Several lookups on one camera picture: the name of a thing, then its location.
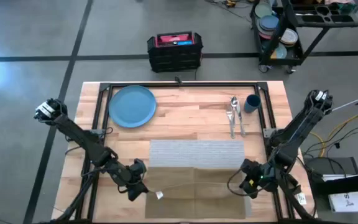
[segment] caster wheel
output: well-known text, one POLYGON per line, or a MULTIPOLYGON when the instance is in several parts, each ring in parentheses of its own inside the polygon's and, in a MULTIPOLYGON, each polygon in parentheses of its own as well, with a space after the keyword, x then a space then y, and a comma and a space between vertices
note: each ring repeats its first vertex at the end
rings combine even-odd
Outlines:
POLYGON ((292 73, 296 72, 295 67, 287 66, 286 73, 291 75, 292 73))
POLYGON ((262 73, 266 73, 269 71, 269 67, 267 65, 259 65, 259 71, 261 71, 262 73))

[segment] concrete floor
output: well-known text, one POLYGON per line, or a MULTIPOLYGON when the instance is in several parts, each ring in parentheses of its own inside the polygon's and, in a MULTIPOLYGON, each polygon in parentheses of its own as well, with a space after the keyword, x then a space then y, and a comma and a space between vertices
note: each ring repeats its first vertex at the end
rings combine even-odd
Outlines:
MULTIPOLYGON (((0 0, 0 57, 70 56, 87 0, 0 0)), ((247 15, 248 9, 236 9, 247 15)), ((193 30, 203 37, 204 53, 256 52, 246 19, 202 0, 94 0, 78 55, 146 54, 145 41, 157 33, 193 30)), ((299 29, 306 48, 318 29, 299 29)), ((318 52, 358 51, 358 27, 330 30, 318 52)), ((310 57, 296 73, 276 68, 260 73, 256 58, 205 58, 198 80, 283 80, 293 114, 313 89, 329 89, 336 106, 358 98, 358 56, 310 57)), ((59 95, 68 61, 0 62, 0 219, 21 223, 35 180, 48 127, 32 119, 34 109, 59 95)), ((148 60, 77 61, 65 103, 75 114, 81 84, 87 81, 194 79, 194 72, 154 73, 148 60)), ((314 132, 327 136, 335 125, 357 114, 349 106, 328 116, 314 132)), ((348 129, 358 125, 358 121, 348 129)), ((302 150, 316 142, 308 138, 302 150)), ((57 134, 34 222, 48 220, 62 171, 67 144, 57 134)), ((346 139, 333 157, 354 156, 358 135, 346 139)), ((320 211, 325 220, 358 223, 358 214, 320 211)))

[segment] white label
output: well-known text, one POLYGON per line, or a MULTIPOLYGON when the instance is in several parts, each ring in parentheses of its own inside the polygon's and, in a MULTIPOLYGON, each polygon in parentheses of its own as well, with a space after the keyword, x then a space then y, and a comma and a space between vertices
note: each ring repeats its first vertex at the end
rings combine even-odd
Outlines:
POLYGON ((316 101, 319 101, 322 96, 323 96, 323 92, 319 91, 317 96, 316 96, 316 101))
POLYGON ((49 111, 47 111, 44 107, 42 107, 42 105, 38 106, 37 109, 35 109, 36 111, 37 110, 40 110, 45 116, 48 116, 48 118, 50 118, 50 113, 49 111))
POLYGON ((47 109, 49 112, 51 112, 51 113, 55 112, 55 110, 54 110, 53 108, 51 108, 51 107, 47 104, 47 102, 44 102, 44 103, 42 103, 41 105, 42 105, 45 109, 47 109))
POLYGON ((304 193, 299 193, 297 195, 295 195, 296 199, 298 199, 299 204, 301 205, 306 205, 306 197, 304 193))
POLYGON ((159 200, 164 196, 164 194, 162 192, 156 192, 155 194, 157 196, 157 199, 159 199, 159 200))

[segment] black cart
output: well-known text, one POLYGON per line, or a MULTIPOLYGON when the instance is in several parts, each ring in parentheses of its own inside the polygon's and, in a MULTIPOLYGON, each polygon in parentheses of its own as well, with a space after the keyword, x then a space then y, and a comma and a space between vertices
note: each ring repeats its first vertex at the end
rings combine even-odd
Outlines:
POLYGON ((357 27, 358 19, 353 12, 341 13, 337 4, 331 5, 293 5, 289 0, 282 0, 283 7, 272 7, 277 14, 279 22, 276 29, 269 40, 265 49, 262 49, 261 42, 263 39, 259 35, 257 28, 257 16, 255 7, 260 0, 255 0, 250 17, 252 19, 252 28, 254 30, 255 43, 259 53, 259 70, 263 73, 268 72, 274 65, 287 66, 287 73, 295 72, 295 67, 301 65, 309 56, 317 43, 324 37, 330 28, 357 27), (323 28, 315 40, 311 43, 306 51, 303 51, 300 38, 293 47, 287 48, 287 56, 285 58, 271 58, 274 50, 280 42, 281 36, 285 29, 290 28, 296 33, 297 27, 317 27, 323 28))

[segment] dark blue cup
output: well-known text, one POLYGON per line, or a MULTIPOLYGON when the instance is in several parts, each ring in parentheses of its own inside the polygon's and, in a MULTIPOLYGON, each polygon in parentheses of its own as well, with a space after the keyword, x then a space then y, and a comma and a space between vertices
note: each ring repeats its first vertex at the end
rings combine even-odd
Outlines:
POLYGON ((244 110, 246 113, 254 112, 260 106, 259 96, 252 94, 247 97, 246 103, 244 103, 244 110))

